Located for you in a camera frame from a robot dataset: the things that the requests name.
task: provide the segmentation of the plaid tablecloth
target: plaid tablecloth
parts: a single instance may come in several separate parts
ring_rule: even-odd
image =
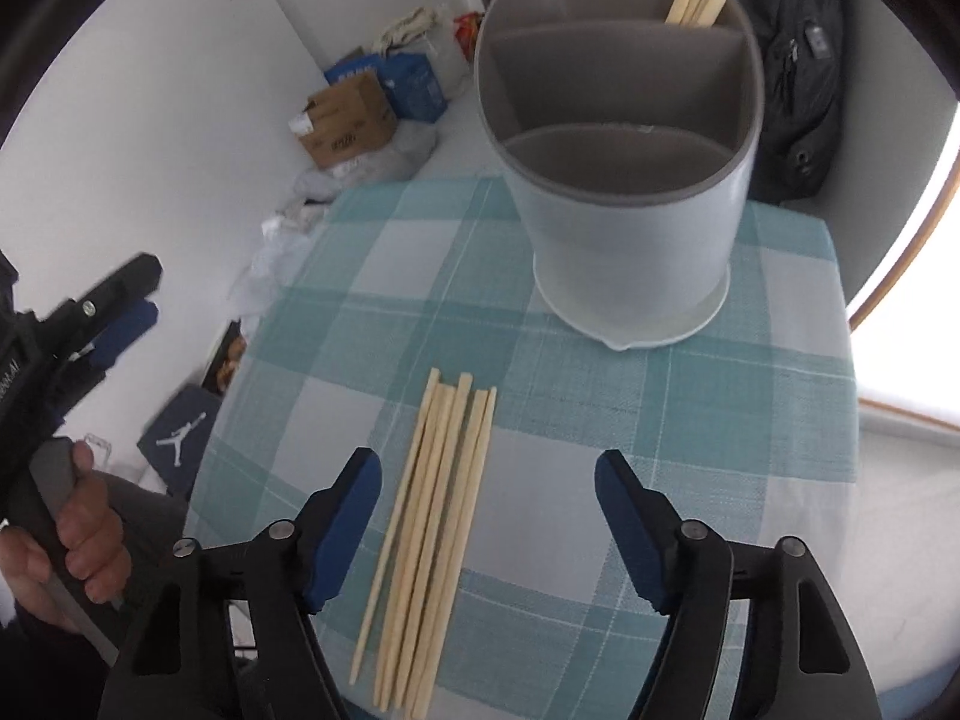
[[[427,372],[500,397],[433,718],[626,717],[664,620],[637,599],[593,494],[616,447],[683,517],[806,539],[836,569],[856,478],[856,388],[819,220],[748,204],[726,306],[675,346],[610,351],[552,316],[500,179],[350,191],[251,345],[208,445],[187,531],[243,541],[294,517],[357,445],[383,494],[344,591],[317,618],[344,694],[371,709],[382,610],[349,660]],[[736,685],[731,615],[712,714]]]

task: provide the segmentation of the hand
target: hand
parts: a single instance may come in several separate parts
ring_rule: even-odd
[[[93,603],[103,604],[123,591],[131,559],[123,546],[123,523],[107,505],[107,484],[91,473],[90,447],[75,443],[73,463],[80,478],[56,518],[56,532],[69,550],[67,570],[83,581]],[[0,572],[21,607],[46,623],[78,632],[47,592],[52,571],[49,557],[30,533],[13,527],[0,531]]]

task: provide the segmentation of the blue box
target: blue box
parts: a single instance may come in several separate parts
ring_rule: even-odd
[[[334,65],[323,73],[330,85],[373,68],[377,80],[400,119],[433,124],[446,110],[440,82],[430,60],[421,53],[395,53],[386,58],[370,53]]]

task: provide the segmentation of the sleeve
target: sleeve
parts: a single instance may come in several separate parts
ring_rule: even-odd
[[[0,671],[4,709],[15,707],[10,717],[31,720],[96,720],[109,673],[83,637],[41,622],[19,605],[16,618],[0,630]]]

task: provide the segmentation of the screw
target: screw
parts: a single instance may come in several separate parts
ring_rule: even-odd
[[[803,557],[806,554],[806,544],[793,536],[788,536],[781,541],[781,549],[791,557]]]
[[[197,549],[197,541],[194,538],[181,538],[174,544],[174,557],[187,557],[193,555]]]
[[[680,524],[680,532],[692,541],[702,541],[707,537],[709,528],[699,519],[685,519]]]
[[[296,525],[289,519],[278,519],[277,522],[270,526],[270,538],[274,541],[283,541],[285,538],[293,536],[295,530]]]

